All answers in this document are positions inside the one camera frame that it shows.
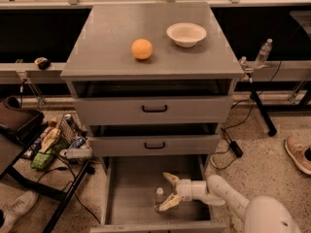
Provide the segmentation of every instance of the floor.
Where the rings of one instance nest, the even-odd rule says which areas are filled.
[[[64,113],[61,108],[49,106],[44,108],[46,120],[52,117],[61,118]],[[224,127],[229,127],[243,121],[241,125],[227,130],[230,138],[238,143],[244,154],[235,159],[234,154],[229,151],[225,154],[212,156],[213,165],[222,169],[216,170],[209,165],[206,176],[219,174],[227,182],[252,200],[258,195],[268,195],[276,198],[292,214],[294,221],[301,232],[310,233],[311,227],[311,183],[310,177],[300,172],[284,149],[284,140],[290,135],[297,137],[305,145],[311,144],[310,127],[311,115],[271,113],[271,118],[278,133],[269,137],[267,127],[256,106],[252,108],[252,102],[245,102],[234,107]],[[218,152],[226,151],[227,144],[221,139]],[[49,170],[62,166],[63,163],[55,160]],[[106,182],[103,168],[97,159],[91,164],[95,173],[86,175],[80,184],[76,195],[79,200],[88,207],[96,217],[101,218],[101,203],[104,184]],[[30,168],[30,161],[21,159],[16,165],[26,178],[37,181],[43,174]],[[52,171],[47,173],[41,183],[52,185],[62,189],[72,180],[72,175],[67,171]],[[6,198],[0,201],[0,207],[5,203],[14,201],[25,189],[16,183],[10,176],[5,176],[0,182],[0,197]],[[73,197],[65,209],[53,232],[89,232],[90,228],[99,226],[97,220]],[[40,196],[34,208],[15,225],[12,232],[42,232],[50,220],[53,210],[58,202],[45,196]],[[227,205],[212,207],[213,220],[223,222],[226,225],[225,233],[243,232],[243,223]]]

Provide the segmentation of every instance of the orange ball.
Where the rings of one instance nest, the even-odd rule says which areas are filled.
[[[153,45],[146,39],[138,39],[132,44],[132,53],[137,59],[147,59],[153,54]]]

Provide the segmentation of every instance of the sneaker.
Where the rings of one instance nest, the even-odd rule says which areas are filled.
[[[285,149],[294,161],[294,164],[303,173],[311,175],[311,161],[304,155],[309,148],[309,146],[304,146],[293,136],[285,140]]]
[[[38,199],[38,193],[26,191],[13,204],[4,208],[4,223],[0,227],[0,233],[8,233],[16,221],[30,211]]]

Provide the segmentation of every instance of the water bottle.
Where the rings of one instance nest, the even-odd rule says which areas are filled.
[[[264,66],[270,52],[272,50],[272,39],[268,39],[264,44],[262,44],[259,54],[255,60],[255,68],[261,68]]]
[[[159,207],[165,201],[166,195],[162,187],[158,187],[155,190],[155,211],[160,213]]]

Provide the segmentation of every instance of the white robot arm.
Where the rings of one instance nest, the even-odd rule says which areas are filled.
[[[169,173],[163,173],[163,176],[173,185],[175,192],[160,205],[160,211],[182,201],[200,200],[214,206],[226,202],[244,222],[244,233],[301,233],[285,206],[272,197],[258,196],[249,201],[218,175],[207,179],[210,193],[205,181],[180,180]]]

